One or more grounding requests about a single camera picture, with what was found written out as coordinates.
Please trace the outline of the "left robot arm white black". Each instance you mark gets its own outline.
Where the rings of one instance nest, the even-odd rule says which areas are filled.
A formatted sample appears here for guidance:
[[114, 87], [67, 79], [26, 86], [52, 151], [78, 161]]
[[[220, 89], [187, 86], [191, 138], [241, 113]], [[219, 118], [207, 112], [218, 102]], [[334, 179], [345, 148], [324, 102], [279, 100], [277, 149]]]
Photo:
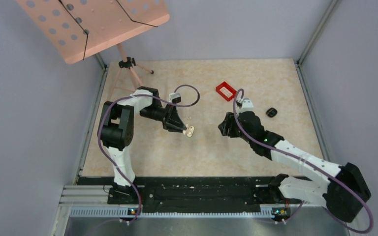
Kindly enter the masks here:
[[113, 163], [113, 189], [119, 192], [124, 202], [133, 203], [138, 197], [137, 188], [132, 186], [136, 175], [131, 166], [129, 149], [134, 136], [134, 116], [139, 114], [160, 121], [168, 132], [186, 134], [189, 128], [179, 117], [175, 106], [180, 102], [181, 95], [173, 92], [169, 95], [167, 105], [162, 106], [156, 88], [139, 87], [122, 100], [104, 103], [98, 137]]

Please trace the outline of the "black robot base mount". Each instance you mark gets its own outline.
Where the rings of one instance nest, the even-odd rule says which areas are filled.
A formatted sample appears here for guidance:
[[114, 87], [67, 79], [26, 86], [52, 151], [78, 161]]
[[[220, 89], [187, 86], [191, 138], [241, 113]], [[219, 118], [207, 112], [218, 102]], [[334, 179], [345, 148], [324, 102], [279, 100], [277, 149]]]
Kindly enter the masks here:
[[138, 204], [143, 213], [260, 212], [264, 205], [299, 204], [270, 186], [274, 177], [136, 177], [131, 187], [120, 187], [112, 177], [80, 177], [78, 185], [101, 185], [109, 205]]

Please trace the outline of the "cream earbud charging case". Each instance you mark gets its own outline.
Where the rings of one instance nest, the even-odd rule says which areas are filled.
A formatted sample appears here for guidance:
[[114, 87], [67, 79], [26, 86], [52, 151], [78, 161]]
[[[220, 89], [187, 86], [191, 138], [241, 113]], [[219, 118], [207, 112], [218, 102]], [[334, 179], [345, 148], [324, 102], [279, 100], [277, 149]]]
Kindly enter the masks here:
[[187, 129], [183, 131], [183, 134], [189, 138], [193, 136], [193, 133], [194, 133], [194, 126], [192, 125], [188, 126]]

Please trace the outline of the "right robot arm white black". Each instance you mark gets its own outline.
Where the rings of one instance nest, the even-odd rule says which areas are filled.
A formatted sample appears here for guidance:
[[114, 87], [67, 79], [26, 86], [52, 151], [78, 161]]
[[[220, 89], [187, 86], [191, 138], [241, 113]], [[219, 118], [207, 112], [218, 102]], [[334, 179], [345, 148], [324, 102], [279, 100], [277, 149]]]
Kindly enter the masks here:
[[367, 207], [370, 190], [357, 166], [342, 166], [309, 154], [283, 136], [265, 130], [254, 112], [228, 112], [218, 129], [223, 136], [241, 138], [259, 156], [295, 168], [306, 180], [279, 174], [270, 184], [276, 203], [298, 199], [323, 207], [343, 222], [352, 222]]

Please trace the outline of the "black earbud charging case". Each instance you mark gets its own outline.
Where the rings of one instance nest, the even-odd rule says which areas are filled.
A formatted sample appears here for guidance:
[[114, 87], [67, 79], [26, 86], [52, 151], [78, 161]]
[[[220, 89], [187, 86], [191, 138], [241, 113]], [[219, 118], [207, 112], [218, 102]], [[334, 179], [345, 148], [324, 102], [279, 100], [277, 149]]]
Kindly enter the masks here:
[[269, 118], [273, 118], [275, 117], [276, 115], [278, 114], [278, 111], [277, 109], [275, 108], [269, 108], [267, 111], [266, 111], [266, 116], [268, 116]]

